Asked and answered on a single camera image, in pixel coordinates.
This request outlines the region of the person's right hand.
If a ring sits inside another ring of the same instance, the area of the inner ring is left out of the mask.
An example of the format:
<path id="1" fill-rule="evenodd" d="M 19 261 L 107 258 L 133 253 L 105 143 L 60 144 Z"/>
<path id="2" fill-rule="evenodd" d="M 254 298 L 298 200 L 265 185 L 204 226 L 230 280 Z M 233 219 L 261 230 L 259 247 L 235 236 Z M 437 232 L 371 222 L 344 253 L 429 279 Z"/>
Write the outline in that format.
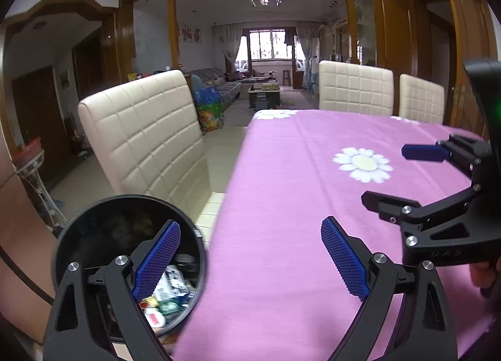
<path id="1" fill-rule="evenodd" d="M 496 263 L 481 262 L 470 264 L 469 267 L 472 283 L 481 290 L 484 297 L 490 297 L 500 275 L 500 259 Z"/>

